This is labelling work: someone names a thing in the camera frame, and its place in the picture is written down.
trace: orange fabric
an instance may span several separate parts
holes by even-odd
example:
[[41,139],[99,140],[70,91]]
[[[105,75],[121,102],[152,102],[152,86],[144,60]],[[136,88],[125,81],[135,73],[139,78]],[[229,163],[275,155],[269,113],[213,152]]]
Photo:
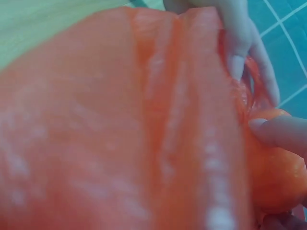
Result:
[[117,8],[8,66],[0,228],[251,228],[242,134],[259,106],[222,41],[214,8]]

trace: finger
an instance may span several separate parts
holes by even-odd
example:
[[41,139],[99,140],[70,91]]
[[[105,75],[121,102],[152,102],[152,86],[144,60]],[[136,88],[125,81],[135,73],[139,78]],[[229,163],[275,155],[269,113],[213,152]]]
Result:
[[286,228],[277,218],[265,216],[263,219],[261,230],[286,230]]
[[266,52],[258,29],[252,21],[250,21],[250,23],[253,40],[249,53],[259,67],[261,81],[265,87],[270,103],[272,104],[272,106],[276,107],[280,101],[280,94],[274,69],[268,56],[268,53]]
[[256,119],[249,122],[256,137],[268,145],[280,147],[307,159],[307,120],[279,116],[272,120]]
[[182,14],[189,8],[194,7],[194,5],[187,0],[163,0],[163,4],[167,11],[171,11],[177,14]]
[[307,230],[307,223],[291,214],[276,215],[281,225],[287,230]]
[[227,64],[231,75],[242,77],[245,58],[252,43],[247,1],[222,1],[217,9],[226,30]]

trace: white speck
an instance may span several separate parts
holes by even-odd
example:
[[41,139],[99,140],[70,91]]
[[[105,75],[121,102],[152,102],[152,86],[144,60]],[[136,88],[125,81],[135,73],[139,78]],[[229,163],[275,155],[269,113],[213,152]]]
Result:
[[23,176],[25,178],[28,178],[30,176],[28,164],[21,156],[12,152],[7,152],[5,156],[9,165],[9,171],[11,176]]
[[126,193],[130,193],[133,195],[137,195],[138,194],[138,188],[135,187],[133,184],[126,182],[122,179],[113,179],[112,180],[112,185],[113,188],[115,188],[116,190],[120,190]]
[[142,218],[144,220],[148,220],[150,218],[150,213],[141,207],[137,201],[126,198],[124,200],[124,206],[127,210],[127,213],[130,213],[138,218]]
[[212,190],[213,199],[224,207],[231,205],[228,196],[228,182],[223,176],[214,176],[209,178],[209,187]]
[[218,149],[219,147],[217,143],[212,142],[206,146],[205,151],[209,154],[215,154],[218,151]]
[[224,207],[212,207],[208,211],[205,221],[206,229],[211,230],[235,230],[234,217],[230,210]]
[[16,189],[11,193],[12,203],[16,206],[24,206],[25,205],[25,194],[23,191]]
[[224,164],[217,158],[209,158],[203,162],[204,170],[221,170],[223,169]]
[[39,138],[39,137],[47,137],[47,130],[43,126],[33,127],[31,130],[31,137]]
[[111,197],[110,190],[100,184],[91,182],[73,182],[72,185],[87,193],[92,198],[107,199]]

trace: fingernail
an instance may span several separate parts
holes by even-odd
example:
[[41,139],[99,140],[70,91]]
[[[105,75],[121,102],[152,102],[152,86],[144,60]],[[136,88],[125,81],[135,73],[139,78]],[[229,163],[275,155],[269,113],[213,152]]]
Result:
[[266,119],[258,118],[258,119],[250,120],[248,125],[252,131],[257,131],[260,128],[260,126],[266,121],[267,121]]
[[234,79],[240,80],[244,70],[245,59],[241,56],[234,55],[228,60],[228,69]]

